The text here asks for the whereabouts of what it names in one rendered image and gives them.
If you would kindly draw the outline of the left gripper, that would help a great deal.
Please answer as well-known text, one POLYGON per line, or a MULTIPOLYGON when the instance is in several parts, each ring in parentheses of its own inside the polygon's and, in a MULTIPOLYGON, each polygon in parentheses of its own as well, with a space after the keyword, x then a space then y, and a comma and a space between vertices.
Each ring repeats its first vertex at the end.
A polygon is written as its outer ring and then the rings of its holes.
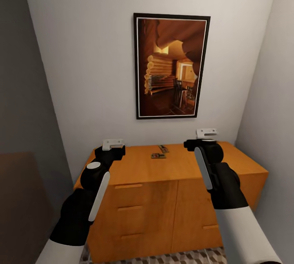
POLYGON ((113 161, 121 161, 123 155, 125 155, 125 145, 122 147, 112 147, 110 151, 103 151, 102 148, 97 148, 95 150, 96 158, 100 156, 107 156, 111 160, 111 164, 113 161))

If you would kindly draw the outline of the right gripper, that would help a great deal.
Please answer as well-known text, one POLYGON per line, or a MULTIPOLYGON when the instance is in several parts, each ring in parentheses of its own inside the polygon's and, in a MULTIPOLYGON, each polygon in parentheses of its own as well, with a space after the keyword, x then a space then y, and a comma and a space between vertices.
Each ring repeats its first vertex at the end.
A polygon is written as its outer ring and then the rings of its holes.
POLYGON ((184 148, 187 148, 188 152, 194 152, 195 147, 197 143, 200 141, 200 139, 195 140, 195 139, 188 139, 183 143, 184 148))

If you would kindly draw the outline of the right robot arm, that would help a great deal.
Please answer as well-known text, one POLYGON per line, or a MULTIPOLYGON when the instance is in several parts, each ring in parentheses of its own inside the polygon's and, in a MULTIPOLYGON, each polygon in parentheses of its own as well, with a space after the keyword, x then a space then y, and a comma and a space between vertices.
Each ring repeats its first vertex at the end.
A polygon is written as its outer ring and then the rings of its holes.
POLYGON ((205 136, 215 128, 198 128, 197 139, 183 143, 194 152, 218 221, 227 264, 282 264, 240 189, 240 180, 223 160, 221 146, 205 136))

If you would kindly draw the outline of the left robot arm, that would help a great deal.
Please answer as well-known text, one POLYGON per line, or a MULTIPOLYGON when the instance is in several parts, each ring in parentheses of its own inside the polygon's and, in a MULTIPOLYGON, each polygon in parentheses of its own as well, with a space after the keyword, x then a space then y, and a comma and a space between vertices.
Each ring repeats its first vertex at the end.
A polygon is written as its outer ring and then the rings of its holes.
POLYGON ((96 158, 80 177, 77 188, 61 208, 61 218, 35 264, 79 264, 89 227, 93 225, 110 179, 113 161, 125 155, 124 139, 105 139, 96 158))

